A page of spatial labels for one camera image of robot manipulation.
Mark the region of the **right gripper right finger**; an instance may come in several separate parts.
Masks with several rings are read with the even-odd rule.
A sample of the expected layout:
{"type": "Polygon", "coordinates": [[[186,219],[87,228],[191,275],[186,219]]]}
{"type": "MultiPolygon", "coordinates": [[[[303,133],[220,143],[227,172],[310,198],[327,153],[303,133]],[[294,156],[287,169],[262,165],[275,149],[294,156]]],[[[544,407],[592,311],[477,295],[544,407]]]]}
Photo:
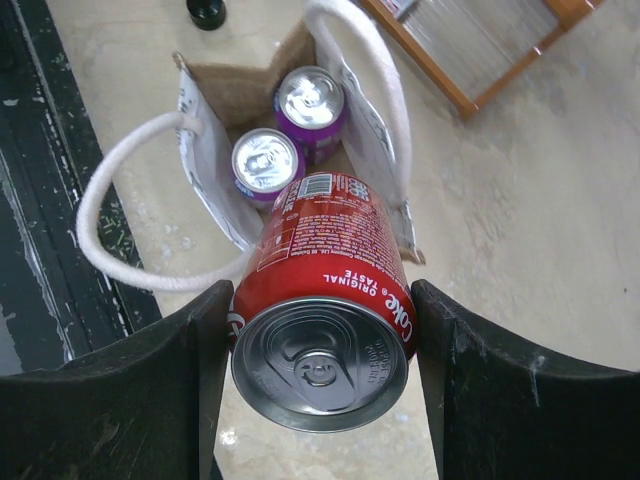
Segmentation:
{"type": "Polygon", "coordinates": [[[639,376],[567,356],[411,288],[417,359],[443,479],[635,479],[639,376]]]}

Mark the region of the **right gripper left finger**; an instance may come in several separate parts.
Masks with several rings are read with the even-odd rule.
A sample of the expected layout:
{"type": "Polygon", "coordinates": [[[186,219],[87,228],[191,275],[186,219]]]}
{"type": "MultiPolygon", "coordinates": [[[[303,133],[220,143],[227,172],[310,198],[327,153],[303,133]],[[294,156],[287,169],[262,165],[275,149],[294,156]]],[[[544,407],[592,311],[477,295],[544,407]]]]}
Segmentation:
{"type": "Polygon", "coordinates": [[[217,479],[233,285],[52,370],[1,380],[5,479],[217,479]]]}

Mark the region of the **red soda can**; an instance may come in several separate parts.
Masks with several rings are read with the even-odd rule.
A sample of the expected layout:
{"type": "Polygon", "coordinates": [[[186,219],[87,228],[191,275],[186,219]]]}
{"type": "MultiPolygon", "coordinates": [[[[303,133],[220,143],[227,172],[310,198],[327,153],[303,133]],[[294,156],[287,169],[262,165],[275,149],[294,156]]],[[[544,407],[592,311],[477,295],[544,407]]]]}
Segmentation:
{"type": "Polygon", "coordinates": [[[244,400],[287,428],[366,425],[402,395],[417,320],[382,199],[319,172],[277,198],[228,315],[244,400]]]}

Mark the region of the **purple soda can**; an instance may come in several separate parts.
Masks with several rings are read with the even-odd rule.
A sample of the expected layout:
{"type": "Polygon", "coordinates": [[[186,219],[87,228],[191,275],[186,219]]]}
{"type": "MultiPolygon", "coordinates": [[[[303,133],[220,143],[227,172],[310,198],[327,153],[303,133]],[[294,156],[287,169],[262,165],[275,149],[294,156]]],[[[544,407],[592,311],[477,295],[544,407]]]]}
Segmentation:
{"type": "Polygon", "coordinates": [[[283,132],[256,128],[235,143],[231,167],[237,189],[257,209],[269,211],[279,194],[305,175],[306,160],[283,132]]]}
{"type": "Polygon", "coordinates": [[[346,123],[346,97],[329,72],[315,65],[299,67],[274,93],[279,128],[302,148],[309,166],[326,162],[337,150],[346,123]]]}

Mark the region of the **canvas bag with rope handles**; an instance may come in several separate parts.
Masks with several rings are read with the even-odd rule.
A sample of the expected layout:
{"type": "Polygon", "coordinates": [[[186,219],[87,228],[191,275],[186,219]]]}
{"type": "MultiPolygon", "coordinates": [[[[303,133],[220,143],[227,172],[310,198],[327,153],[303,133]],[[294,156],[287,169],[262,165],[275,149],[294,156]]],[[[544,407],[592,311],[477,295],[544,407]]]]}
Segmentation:
{"type": "Polygon", "coordinates": [[[401,257],[422,264],[408,192],[412,167],[409,116],[400,76],[374,23],[349,1],[308,1],[304,18],[276,50],[265,69],[228,64],[196,64],[175,57],[180,71],[179,107],[160,115],[121,140],[100,162],[77,213],[76,237],[85,257],[104,274],[125,284],[169,292],[205,289],[239,276],[257,242],[263,221],[232,180],[232,138],[260,122],[273,123],[275,90],[291,70],[305,64],[325,67],[345,88],[346,128],[329,165],[353,173],[385,200],[401,257]],[[382,118],[364,95],[329,28],[340,20],[359,43],[382,90],[388,117],[382,118]],[[101,244],[100,208],[120,165],[160,133],[178,134],[186,176],[222,232],[239,248],[239,258],[203,274],[161,276],[130,266],[101,244]]]}

